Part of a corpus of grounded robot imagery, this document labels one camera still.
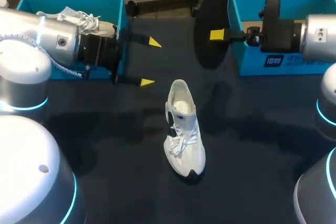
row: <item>shoe insole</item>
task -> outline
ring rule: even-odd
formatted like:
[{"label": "shoe insole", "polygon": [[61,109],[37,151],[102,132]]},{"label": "shoe insole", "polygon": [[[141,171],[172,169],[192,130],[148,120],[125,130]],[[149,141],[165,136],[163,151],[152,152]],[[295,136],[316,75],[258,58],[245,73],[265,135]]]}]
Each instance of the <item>shoe insole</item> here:
[{"label": "shoe insole", "polygon": [[206,69],[216,69],[223,62],[229,42],[209,42],[211,30],[230,28],[229,0],[203,0],[194,25],[194,51],[199,64]]},{"label": "shoe insole", "polygon": [[192,113],[192,108],[190,108],[189,104],[185,101],[176,101],[173,106],[177,111],[185,115]]}]

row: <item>teal box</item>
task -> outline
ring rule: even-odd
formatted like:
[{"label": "teal box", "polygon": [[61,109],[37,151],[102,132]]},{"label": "teal box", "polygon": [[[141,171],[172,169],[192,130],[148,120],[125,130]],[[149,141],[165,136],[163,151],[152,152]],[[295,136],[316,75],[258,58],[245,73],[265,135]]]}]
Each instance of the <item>teal box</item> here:
[{"label": "teal box", "polygon": [[[17,10],[28,13],[37,13],[42,11],[48,14],[61,12],[66,6],[87,14],[93,14],[94,17],[101,16],[101,21],[111,22],[118,26],[119,31],[128,25],[124,0],[21,0]],[[122,74],[124,56],[119,64],[118,74]],[[70,69],[77,72],[84,72],[85,65],[80,62],[74,63]],[[90,79],[109,79],[110,72],[101,67],[91,67]],[[78,79],[75,76],[64,73],[53,67],[51,79],[69,80]]]},{"label": "teal box", "polygon": [[[230,0],[228,6],[231,29],[242,31],[242,22],[261,21],[258,13],[264,9],[265,0]],[[302,20],[309,14],[336,14],[336,0],[281,0],[280,18]],[[330,63],[303,61],[302,54],[263,53],[259,47],[245,42],[234,42],[233,52],[241,76],[321,74]],[[277,67],[268,67],[276,62]]]}]

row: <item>dark tablecloth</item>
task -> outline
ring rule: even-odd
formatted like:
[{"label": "dark tablecloth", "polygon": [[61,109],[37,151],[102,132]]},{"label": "dark tablecloth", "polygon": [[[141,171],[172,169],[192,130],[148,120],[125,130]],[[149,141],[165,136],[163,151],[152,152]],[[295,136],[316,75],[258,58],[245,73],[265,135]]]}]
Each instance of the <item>dark tablecloth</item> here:
[{"label": "dark tablecloth", "polygon": [[[231,52],[204,70],[192,19],[136,19],[133,29],[162,48],[132,43],[128,73],[156,83],[50,84],[46,126],[78,177],[88,224],[297,223],[295,183],[333,145],[314,124],[321,76],[238,77]],[[196,184],[175,175],[163,150],[175,79],[189,85],[206,150]]]}]

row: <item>box label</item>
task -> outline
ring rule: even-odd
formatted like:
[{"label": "box label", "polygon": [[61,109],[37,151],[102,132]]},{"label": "box label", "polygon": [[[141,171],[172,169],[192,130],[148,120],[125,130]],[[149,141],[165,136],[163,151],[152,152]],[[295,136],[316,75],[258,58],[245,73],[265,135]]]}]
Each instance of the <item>box label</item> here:
[{"label": "box label", "polygon": [[265,68],[280,67],[283,61],[283,55],[268,55],[264,64]]}]

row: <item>black insole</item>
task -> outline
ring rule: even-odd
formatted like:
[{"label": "black insole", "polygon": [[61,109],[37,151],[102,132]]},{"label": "black insole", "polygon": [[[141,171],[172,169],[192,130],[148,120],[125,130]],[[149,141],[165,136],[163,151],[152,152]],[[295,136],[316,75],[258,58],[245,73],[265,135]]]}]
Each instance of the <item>black insole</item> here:
[{"label": "black insole", "polygon": [[215,69],[223,62],[229,42],[209,42],[211,30],[229,28],[229,0],[203,0],[194,26],[194,50],[199,64]]}]

